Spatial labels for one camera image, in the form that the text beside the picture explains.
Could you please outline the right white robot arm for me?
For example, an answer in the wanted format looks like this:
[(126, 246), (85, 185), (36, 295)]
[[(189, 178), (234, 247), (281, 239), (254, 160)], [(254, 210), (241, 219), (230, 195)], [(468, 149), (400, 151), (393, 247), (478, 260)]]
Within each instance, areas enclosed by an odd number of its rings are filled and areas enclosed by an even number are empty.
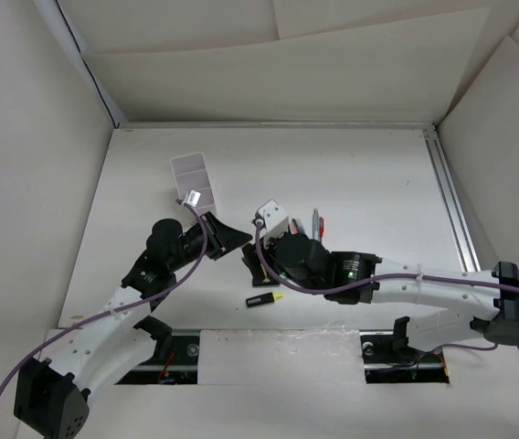
[(329, 252), (316, 240), (290, 233), (269, 245), (248, 243), (242, 252), (256, 286), (264, 280), (288, 283), (339, 305), (436, 308), (432, 315), (395, 321), (389, 348), (398, 359), (478, 337), (519, 347), (519, 268), (512, 262), (481, 272), (431, 270), (372, 253)]

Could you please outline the black yellow highlighter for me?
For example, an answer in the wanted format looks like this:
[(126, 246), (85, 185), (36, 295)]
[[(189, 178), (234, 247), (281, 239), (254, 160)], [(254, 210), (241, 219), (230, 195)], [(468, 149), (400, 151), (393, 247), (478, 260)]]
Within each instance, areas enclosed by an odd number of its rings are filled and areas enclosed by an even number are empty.
[(283, 298), (283, 294), (275, 294), (275, 293), (266, 293), (260, 294), (256, 296), (249, 297), (245, 300), (246, 308), (253, 308), (264, 305), (271, 305), (281, 300)]

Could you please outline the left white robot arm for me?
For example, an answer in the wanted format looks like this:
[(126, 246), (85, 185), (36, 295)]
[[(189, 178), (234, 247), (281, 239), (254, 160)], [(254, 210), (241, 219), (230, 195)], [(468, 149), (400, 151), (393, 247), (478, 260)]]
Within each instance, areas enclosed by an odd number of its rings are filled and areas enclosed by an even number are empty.
[(67, 346), (17, 369), (15, 417), (44, 438), (73, 438), (87, 422), (95, 395), (149, 360), (170, 354), (171, 328), (153, 312), (203, 258), (217, 260), (246, 245), (250, 234), (206, 212), (188, 230), (175, 219), (153, 227), (145, 250), (102, 310), (61, 332)]

